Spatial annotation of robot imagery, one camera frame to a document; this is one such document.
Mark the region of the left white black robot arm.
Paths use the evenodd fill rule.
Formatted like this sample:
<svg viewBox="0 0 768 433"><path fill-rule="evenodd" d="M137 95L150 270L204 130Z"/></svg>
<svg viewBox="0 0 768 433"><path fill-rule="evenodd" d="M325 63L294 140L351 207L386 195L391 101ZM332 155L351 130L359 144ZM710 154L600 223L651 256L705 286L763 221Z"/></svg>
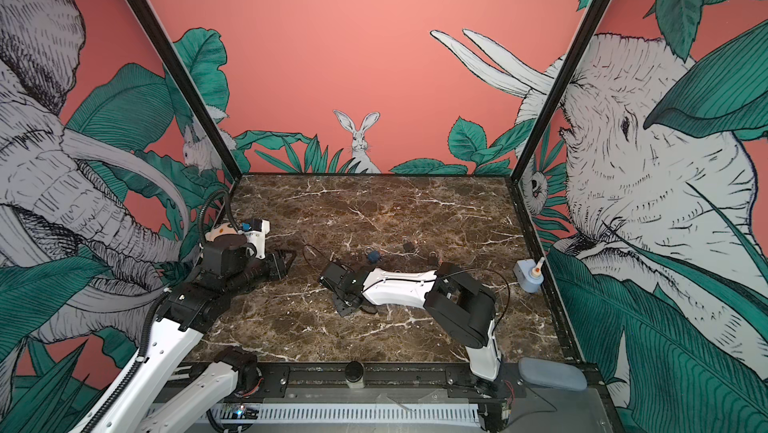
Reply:
<svg viewBox="0 0 768 433"><path fill-rule="evenodd" d="M296 258L291 249L266 252L246 234L204 243L193 278L166 290L145 317L138 351L75 432L184 432L230 395L263 391L256 355L229 347L157 410L150 407L187 354L234 297L284 278Z"/></svg>

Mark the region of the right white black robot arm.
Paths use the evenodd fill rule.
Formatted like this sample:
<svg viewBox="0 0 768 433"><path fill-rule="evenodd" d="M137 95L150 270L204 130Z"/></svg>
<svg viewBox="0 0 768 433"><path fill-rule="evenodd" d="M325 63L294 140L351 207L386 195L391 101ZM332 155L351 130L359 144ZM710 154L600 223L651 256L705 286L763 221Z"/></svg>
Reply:
<svg viewBox="0 0 768 433"><path fill-rule="evenodd" d="M408 273L371 266L354 271L330 262L319 283L332 292L334 307L342 316L382 305L426 311L466 348L475 378L485 383L498 378L502 353L495 337L497 296L458 265L444 262L433 270Z"/></svg>

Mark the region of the blue padlock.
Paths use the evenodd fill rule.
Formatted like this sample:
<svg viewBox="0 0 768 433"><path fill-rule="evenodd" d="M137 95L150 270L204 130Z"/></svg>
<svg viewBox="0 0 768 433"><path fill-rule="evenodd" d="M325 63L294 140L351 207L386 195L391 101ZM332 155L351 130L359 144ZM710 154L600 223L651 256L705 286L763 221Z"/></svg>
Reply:
<svg viewBox="0 0 768 433"><path fill-rule="evenodd" d="M376 264L381 260L381 254L377 250L370 251L367 254L368 262L371 264Z"/></svg>

